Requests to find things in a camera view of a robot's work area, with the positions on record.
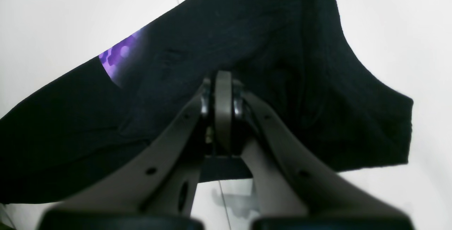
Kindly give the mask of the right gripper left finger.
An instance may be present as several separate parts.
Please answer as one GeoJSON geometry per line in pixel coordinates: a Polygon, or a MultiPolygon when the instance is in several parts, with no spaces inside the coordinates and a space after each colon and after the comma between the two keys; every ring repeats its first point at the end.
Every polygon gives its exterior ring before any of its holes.
{"type": "Polygon", "coordinates": [[[231,151],[230,72],[206,78],[151,145],[48,210],[40,230],[203,230],[190,217],[203,161],[231,151]]]}

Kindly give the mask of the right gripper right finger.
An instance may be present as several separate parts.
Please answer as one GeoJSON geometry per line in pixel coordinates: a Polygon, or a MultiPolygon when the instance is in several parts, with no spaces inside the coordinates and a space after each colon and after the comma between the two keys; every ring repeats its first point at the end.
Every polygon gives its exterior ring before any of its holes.
{"type": "Polygon", "coordinates": [[[252,230],[413,230],[407,214],[340,177],[311,153],[276,112],[233,80],[234,124],[247,130],[241,158],[261,217],[252,230]]]}

